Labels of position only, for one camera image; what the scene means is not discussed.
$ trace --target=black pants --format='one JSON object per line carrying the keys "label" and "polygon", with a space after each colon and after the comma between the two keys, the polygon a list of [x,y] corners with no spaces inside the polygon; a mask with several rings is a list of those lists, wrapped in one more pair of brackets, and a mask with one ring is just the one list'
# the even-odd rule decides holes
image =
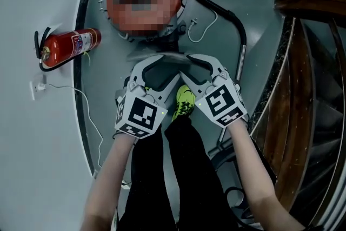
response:
{"label": "black pants", "polygon": [[[179,116],[165,135],[180,189],[179,230],[236,230],[221,183],[191,120]],[[177,230],[164,183],[160,128],[135,145],[131,178],[118,230]]]}

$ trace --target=grey floor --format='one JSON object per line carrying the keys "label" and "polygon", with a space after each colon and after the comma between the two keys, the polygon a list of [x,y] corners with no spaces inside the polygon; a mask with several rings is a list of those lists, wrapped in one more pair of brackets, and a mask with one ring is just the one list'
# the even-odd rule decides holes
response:
{"label": "grey floor", "polygon": [[[273,11],[274,0],[213,0],[222,7],[233,11],[243,22],[248,38],[248,49],[241,80],[242,95],[249,114],[252,114],[267,81],[269,71],[275,58],[280,40],[283,18]],[[192,18],[198,18],[198,25],[191,32],[194,39],[199,38],[207,25],[214,19],[214,14],[195,0],[189,0],[184,19],[187,24]],[[88,96],[90,114],[104,137],[101,146],[101,164],[113,143],[116,104],[115,91],[122,88],[124,79],[129,75],[133,62],[127,62],[127,55],[135,48],[136,43],[121,39],[116,30],[108,23],[99,11],[98,0],[89,0],[86,27],[95,27],[102,33],[102,43],[91,51],[91,64],[83,57],[82,83]],[[230,75],[234,76],[239,52],[239,36],[235,27],[219,17],[218,21],[207,31],[204,39],[197,44],[191,43],[187,35],[179,41],[181,50],[196,52],[217,57]],[[196,109],[191,116],[193,125],[201,134],[206,151],[215,146],[221,129],[212,124]],[[163,122],[165,129],[171,121],[168,115]],[[100,138],[93,126],[85,118],[88,141],[92,160],[98,169],[98,145]],[[171,164],[168,143],[164,140],[164,169],[168,196],[174,216],[178,219],[179,192]],[[234,167],[220,170],[223,187],[239,186]],[[129,180],[130,172],[126,170],[125,180]],[[122,190],[119,211],[122,214],[128,191]],[[234,195],[230,202],[236,202]]]}

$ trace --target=forearm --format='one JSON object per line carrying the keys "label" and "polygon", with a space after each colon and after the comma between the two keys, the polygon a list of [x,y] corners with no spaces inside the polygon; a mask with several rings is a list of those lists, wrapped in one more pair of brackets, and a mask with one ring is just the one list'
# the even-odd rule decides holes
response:
{"label": "forearm", "polygon": [[242,120],[228,126],[249,204],[275,196],[274,186]]}
{"label": "forearm", "polygon": [[268,231],[303,230],[280,204],[270,176],[242,120],[228,127],[233,140],[239,172],[250,209]]}
{"label": "forearm", "polygon": [[134,141],[135,138],[130,135],[117,135],[89,194],[85,206],[85,221],[92,217],[111,224],[118,204],[125,166]]}

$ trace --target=red fire extinguisher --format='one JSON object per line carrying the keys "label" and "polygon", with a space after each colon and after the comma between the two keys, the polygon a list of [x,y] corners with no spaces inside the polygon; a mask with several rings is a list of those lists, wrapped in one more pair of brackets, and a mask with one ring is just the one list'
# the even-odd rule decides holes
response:
{"label": "red fire extinguisher", "polygon": [[95,28],[86,28],[47,37],[48,27],[41,43],[38,44],[38,32],[35,32],[36,56],[42,71],[52,71],[74,59],[76,56],[97,47],[101,42],[101,33]]}

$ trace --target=yellow sneaker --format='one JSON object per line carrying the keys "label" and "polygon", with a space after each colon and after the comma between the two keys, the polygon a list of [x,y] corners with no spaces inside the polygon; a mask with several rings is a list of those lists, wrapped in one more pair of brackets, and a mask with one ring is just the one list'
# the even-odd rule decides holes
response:
{"label": "yellow sneaker", "polygon": [[177,106],[172,121],[175,120],[177,116],[190,116],[194,109],[195,99],[196,96],[187,85],[181,86],[177,93]]}

